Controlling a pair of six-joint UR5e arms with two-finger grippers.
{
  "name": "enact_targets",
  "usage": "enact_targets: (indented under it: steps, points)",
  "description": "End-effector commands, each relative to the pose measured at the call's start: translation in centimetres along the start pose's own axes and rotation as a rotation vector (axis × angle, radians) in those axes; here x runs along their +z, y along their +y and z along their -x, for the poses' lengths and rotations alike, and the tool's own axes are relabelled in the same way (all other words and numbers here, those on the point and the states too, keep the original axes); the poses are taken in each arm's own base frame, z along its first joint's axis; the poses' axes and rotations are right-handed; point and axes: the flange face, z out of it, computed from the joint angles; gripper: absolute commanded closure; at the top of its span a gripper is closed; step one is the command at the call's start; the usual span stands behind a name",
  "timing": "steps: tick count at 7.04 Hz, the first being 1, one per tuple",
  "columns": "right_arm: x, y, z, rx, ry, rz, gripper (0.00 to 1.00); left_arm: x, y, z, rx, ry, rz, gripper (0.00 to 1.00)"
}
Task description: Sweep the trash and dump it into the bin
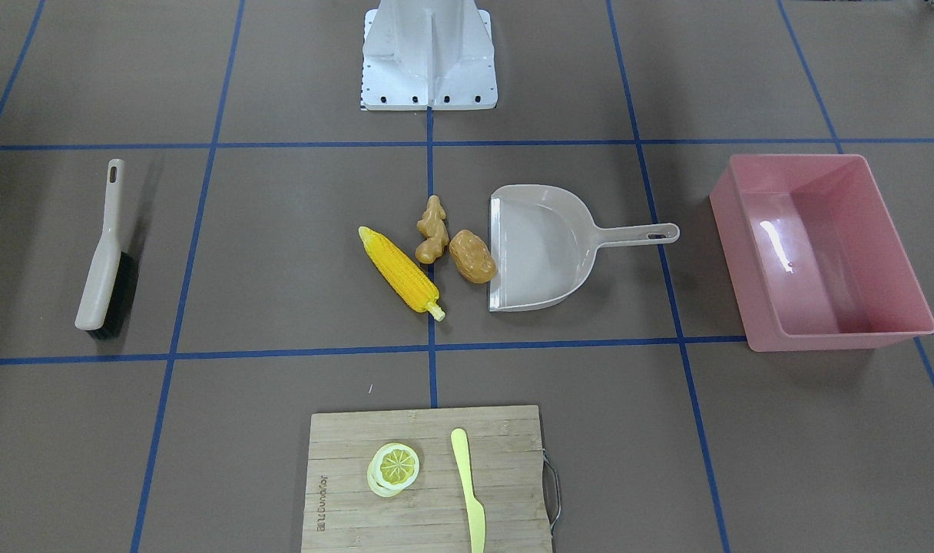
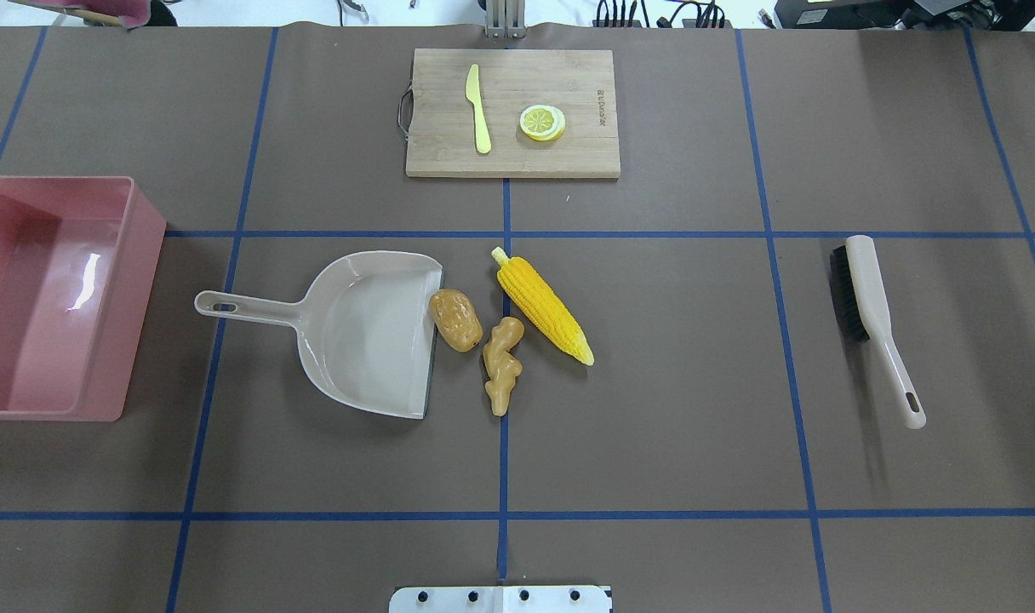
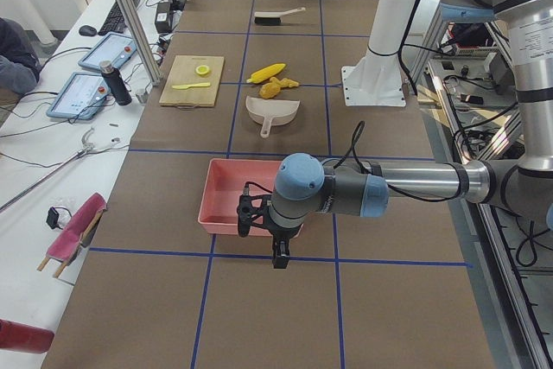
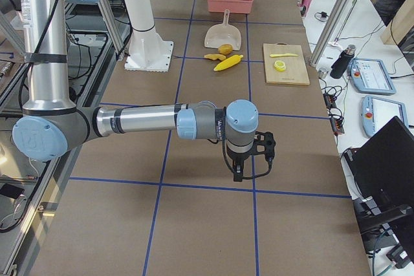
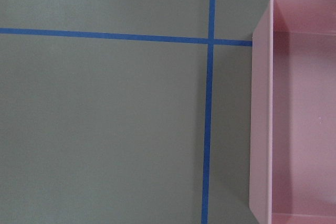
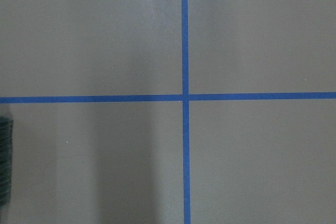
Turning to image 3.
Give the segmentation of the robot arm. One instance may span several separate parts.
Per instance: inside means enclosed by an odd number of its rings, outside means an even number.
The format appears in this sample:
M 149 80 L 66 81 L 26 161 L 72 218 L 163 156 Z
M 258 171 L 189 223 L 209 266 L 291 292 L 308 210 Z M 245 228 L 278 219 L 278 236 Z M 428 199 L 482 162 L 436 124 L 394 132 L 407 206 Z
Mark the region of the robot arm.
M 508 28 L 524 154 L 514 162 L 320 162 L 287 156 L 264 219 L 272 262 L 289 262 L 289 240 L 314 212 L 381 216 L 391 196 L 440 202 L 462 198 L 552 222 L 552 0 L 442 0 L 459 17 L 502 20 Z

